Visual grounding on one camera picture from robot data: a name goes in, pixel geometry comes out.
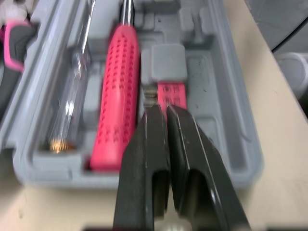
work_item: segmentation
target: pink tool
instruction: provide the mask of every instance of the pink tool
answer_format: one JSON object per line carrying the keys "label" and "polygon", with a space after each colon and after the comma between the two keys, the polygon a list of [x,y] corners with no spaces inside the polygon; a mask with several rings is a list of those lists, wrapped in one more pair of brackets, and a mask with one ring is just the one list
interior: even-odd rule
{"label": "pink tool", "polygon": [[95,171],[120,170],[135,130],[140,52],[133,16],[133,0],[124,0],[122,25],[107,53],[100,121],[90,159],[90,168]]}

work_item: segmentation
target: gray plastic tool case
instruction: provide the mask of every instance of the gray plastic tool case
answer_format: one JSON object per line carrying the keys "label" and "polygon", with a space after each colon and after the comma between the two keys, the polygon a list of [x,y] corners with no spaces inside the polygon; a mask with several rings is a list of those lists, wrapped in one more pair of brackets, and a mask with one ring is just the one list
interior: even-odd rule
{"label": "gray plastic tool case", "polygon": [[[141,86],[186,82],[187,104],[223,156],[235,187],[251,184],[263,166],[243,75],[222,0],[136,0]],[[97,0],[89,31],[92,64],[76,151],[48,151],[49,132],[69,69],[70,54],[87,21],[86,0],[39,0],[31,21],[38,37],[27,50],[25,71],[0,130],[2,152],[25,184],[116,188],[118,174],[88,168],[96,135],[104,63],[120,0]],[[142,116],[143,96],[139,103]]]}

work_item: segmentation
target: screwdriver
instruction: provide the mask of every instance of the screwdriver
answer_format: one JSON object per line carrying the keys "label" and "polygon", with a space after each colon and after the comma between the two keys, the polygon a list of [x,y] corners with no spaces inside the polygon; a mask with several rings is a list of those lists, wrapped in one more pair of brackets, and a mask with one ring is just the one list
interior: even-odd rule
{"label": "screwdriver", "polygon": [[140,52],[133,20],[133,0],[123,0],[121,25],[107,53],[100,120],[90,158],[94,171],[119,171],[135,130]]}
{"label": "screwdriver", "polygon": [[87,47],[88,35],[94,5],[95,0],[92,0],[89,5],[87,22],[82,28],[77,47],[72,53],[72,69],[66,79],[60,108],[52,128],[49,148],[55,153],[75,149],[79,141],[78,129],[88,83],[88,67],[90,65],[90,54]]}

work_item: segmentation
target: gray object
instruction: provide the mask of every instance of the gray object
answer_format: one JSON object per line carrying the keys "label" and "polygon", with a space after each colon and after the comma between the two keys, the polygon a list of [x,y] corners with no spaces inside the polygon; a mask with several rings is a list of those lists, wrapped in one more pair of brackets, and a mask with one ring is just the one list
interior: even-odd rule
{"label": "gray object", "polygon": [[153,45],[141,52],[141,82],[186,82],[185,48],[180,44]]}
{"label": "gray object", "polygon": [[[265,41],[272,50],[308,16],[307,0],[245,0]],[[307,29],[277,52],[306,52]]]}
{"label": "gray object", "polygon": [[286,53],[276,56],[277,63],[298,100],[308,88],[308,55]]}
{"label": "gray object", "polygon": [[[171,44],[182,49],[177,51],[183,65],[177,66],[179,70],[149,59],[148,64],[155,66],[152,70],[142,59],[142,73],[154,73],[157,79],[165,77],[164,73],[185,77],[186,66],[189,111],[220,151],[234,186],[250,185],[262,170],[262,154],[223,1],[147,0],[135,5],[136,15],[143,15],[138,27],[141,54],[155,46],[170,49]],[[96,174],[87,169],[97,130],[97,121],[91,124],[87,120],[100,110],[94,107],[101,96],[101,86],[92,78],[98,78],[105,63],[110,33],[119,18],[117,0],[100,0],[95,5],[88,38],[92,67],[87,95],[99,96],[93,105],[85,99],[86,121],[78,149],[57,155],[46,149],[58,98],[71,68],[69,54],[86,23],[86,6],[86,0],[40,0],[33,12],[31,20],[40,22],[38,38],[27,50],[25,71],[0,129],[0,148],[14,150],[14,170],[25,184],[117,187],[118,174]],[[194,22],[194,36],[183,44],[187,29],[180,25],[182,8],[190,8]],[[165,59],[162,53],[149,57]],[[139,116],[144,111],[142,90],[140,94]]]}
{"label": "gray object", "polygon": [[192,18],[192,11],[189,7],[181,8],[179,10],[181,40],[183,42],[190,41],[194,37],[194,24]]}

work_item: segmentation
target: metal shaft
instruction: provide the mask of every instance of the metal shaft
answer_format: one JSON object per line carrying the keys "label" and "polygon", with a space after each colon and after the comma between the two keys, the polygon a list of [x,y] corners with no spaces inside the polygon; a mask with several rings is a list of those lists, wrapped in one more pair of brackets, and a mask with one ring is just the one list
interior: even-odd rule
{"label": "metal shaft", "polygon": [[123,0],[121,24],[132,26],[134,24],[134,2],[133,0]]}
{"label": "metal shaft", "polygon": [[89,15],[88,15],[88,21],[87,21],[87,24],[86,24],[86,29],[83,30],[84,34],[82,34],[81,37],[80,37],[80,39],[82,39],[82,41],[80,41],[80,43],[82,44],[82,47],[81,47],[82,54],[84,54],[84,52],[85,52],[87,41],[88,41],[88,34],[89,34],[89,29],[90,29],[91,19],[92,19],[92,15],[93,15],[95,1],[96,0],[91,1],[90,11],[89,11]]}

